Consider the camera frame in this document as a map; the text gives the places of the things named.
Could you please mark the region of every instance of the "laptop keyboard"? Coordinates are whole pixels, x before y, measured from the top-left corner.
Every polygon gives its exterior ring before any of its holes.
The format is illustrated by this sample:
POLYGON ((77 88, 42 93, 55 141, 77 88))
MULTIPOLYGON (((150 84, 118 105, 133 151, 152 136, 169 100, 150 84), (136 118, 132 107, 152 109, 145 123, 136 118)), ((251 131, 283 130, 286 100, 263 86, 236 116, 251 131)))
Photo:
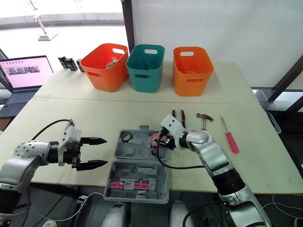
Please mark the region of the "laptop keyboard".
POLYGON ((14 93, 8 100, 7 104, 11 103, 27 103, 36 93, 36 91, 14 93))

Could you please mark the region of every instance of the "hammer head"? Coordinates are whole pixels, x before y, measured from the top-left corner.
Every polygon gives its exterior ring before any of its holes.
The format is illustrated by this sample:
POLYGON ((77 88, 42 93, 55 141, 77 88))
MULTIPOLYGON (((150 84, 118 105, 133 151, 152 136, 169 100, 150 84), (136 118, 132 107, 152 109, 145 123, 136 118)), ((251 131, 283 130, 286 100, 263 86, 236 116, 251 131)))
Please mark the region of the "hammer head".
POLYGON ((201 117, 201 118, 203 118, 203 119, 208 119, 208 120, 210 120, 211 122, 214 121, 213 118, 211 118, 211 117, 208 116, 207 114, 199 114, 199 113, 197 113, 196 116, 197 116, 197 117, 201 117))

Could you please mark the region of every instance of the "laptop screen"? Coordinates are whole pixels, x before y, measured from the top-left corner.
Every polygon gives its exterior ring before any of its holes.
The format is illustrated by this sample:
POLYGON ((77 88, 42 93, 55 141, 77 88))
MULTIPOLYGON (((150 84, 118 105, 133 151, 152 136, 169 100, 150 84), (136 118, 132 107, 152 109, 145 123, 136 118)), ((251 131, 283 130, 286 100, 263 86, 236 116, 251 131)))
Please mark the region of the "laptop screen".
POLYGON ((13 89, 40 87, 53 73, 46 56, 0 60, 0 70, 13 89))

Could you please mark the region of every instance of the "cable connector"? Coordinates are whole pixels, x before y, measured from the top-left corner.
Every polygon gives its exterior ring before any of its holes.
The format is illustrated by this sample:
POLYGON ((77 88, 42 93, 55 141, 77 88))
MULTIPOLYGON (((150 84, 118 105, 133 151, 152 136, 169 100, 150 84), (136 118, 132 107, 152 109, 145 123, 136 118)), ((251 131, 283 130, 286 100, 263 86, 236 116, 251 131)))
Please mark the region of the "cable connector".
POLYGON ((86 202, 87 198, 88 197, 86 195, 82 195, 78 198, 77 203, 83 204, 84 202, 86 202))

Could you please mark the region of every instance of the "table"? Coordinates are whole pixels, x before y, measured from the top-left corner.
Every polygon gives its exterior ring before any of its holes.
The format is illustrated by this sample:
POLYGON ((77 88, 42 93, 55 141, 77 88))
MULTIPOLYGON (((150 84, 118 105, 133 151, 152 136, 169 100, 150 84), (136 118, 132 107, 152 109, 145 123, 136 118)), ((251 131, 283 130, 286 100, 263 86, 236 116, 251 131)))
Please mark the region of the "table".
POLYGON ((117 92, 95 89, 85 73, 61 69, 42 86, 34 97, 89 100, 118 100, 178 103, 256 104, 259 102, 235 63, 218 62, 202 96, 178 96, 172 84, 172 62, 163 66, 158 92, 136 92, 128 78, 117 92))
MULTIPOLYGON (((110 163, 115 160, 114 151, 122 129, 138 129, 140 124, 158 130, 160 122, 171 110, 183 109, 189 130, 199 130, 202 121, 197 112, 207 112, 214 118, 208 130, 226 150, 243 180, 254 193, 303 192, 302 179, 288 152, 276 134, 266 113, 254 104, 192 104, 173 102, 132 102, 106 100, 80 100, 57 98, 33 98, 8 126, 0 137, 0 165, 11 157, 14 148, 35 135, 48 123, 72 118, 82 136, 96 136, 108 141, 98 146, 84 145, 82 161, 107 160, 108 164, 89 171, 76 172, 70 165, 57 164, 39 167, 34 182, 105 186, 110 163), (231 153, 220 116, 223 115, 229 130, 238 142, 240 153, 231 153)), ((65 123, 49 128, 38 137, 39 141, 56 141, 65 123)), ((173 166, 200 165, 194 152, 174 150, 167 162, 173 166)), ((216 188, 204 169, 169 170, 170 189, 215 192, 216 188)))
MULTIPOLYGON (((108 164, 83 172, 76 172, 70 165, 58 167, 50 164, 38 168, 33 181, 105 186, 121 130, 136 130, 140 124, 159 130, 167 114, 173 109, 183 109, 189 130, 201 129, 202 121, 196 118, 196 113, 214 118, 214 122, 207 124, 208 130, 254 193, 303 192, 301 176, 237 65, 228 62, 214 65, 215 72, 206 90, 197 97, 181 97, 175 93, 171 62, 164 64, 161 87, 153 94, 134 91, 129 79, 117 92, 100 91, 92 86, 84 73, 62 69, 39 89, 0 137, 0 165, 11 157, 19 143, 30 139, 47 124, 72 118, 82 136, 101 137, 108 141, 98 146, 84 145, 82 161, 101 159, 107 160, 108 164), (238 143, 238 155, 230 151, 221 115, 238 143)), ((65 123, 54 125, 38 140, 59 140, 64 128, 65 123)), ((197 154, 188 149, 175 149, 169 154, 167 163, 172 166, 201 164, 197 154)), ((204 169, 169 170, 169 174, 172 190, 216 192, 204 169)))

